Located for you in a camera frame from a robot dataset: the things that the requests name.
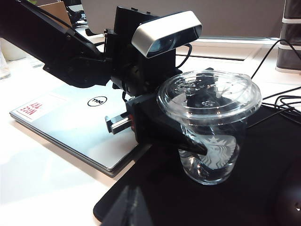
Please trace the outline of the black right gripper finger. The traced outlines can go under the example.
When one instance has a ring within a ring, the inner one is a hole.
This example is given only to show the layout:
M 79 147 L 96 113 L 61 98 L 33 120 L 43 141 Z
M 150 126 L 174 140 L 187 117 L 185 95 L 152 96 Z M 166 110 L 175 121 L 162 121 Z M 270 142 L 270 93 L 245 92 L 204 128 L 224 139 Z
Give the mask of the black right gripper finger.
M 144 195 L 139 187 L 126 186 L 107 214 L 108 226 L 152 226 Z

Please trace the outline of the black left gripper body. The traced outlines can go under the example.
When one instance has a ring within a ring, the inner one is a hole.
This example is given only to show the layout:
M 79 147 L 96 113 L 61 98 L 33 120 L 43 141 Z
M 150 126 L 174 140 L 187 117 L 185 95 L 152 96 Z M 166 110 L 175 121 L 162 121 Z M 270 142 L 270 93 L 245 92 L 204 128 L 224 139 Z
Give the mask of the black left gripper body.
M 150 100 L 156 96 L 160 85 L 167 79 L 180 74 L 175 66 L 175 52 L 169 51 L 153 58 L 145 58 L 142 54 L 122 54 L 113 61 L 111 80 L 115 88 L 120 88 L 133 99 L 126 102 L 127 111 L 123 116 L 131 120 L 131 127 L 138 143 L 140 136 L 140 106 L 150 107 Z

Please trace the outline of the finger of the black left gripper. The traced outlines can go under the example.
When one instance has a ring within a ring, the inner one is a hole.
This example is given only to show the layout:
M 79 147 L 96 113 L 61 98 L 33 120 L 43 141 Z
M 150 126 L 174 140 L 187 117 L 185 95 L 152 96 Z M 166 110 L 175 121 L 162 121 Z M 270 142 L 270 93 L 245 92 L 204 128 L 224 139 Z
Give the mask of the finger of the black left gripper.
M 172 146 L 177 149 L 207 154 L 207 147 L 182 132 L 181 125 L 163 113 L 157 105 L 140 106 L 140 136 L 142 141 Z
M 152 108 L 213 108 L 220 106 L 215 71 L 209 67 L 190 71 L 167 79 L 156 96 L 150 99 Z

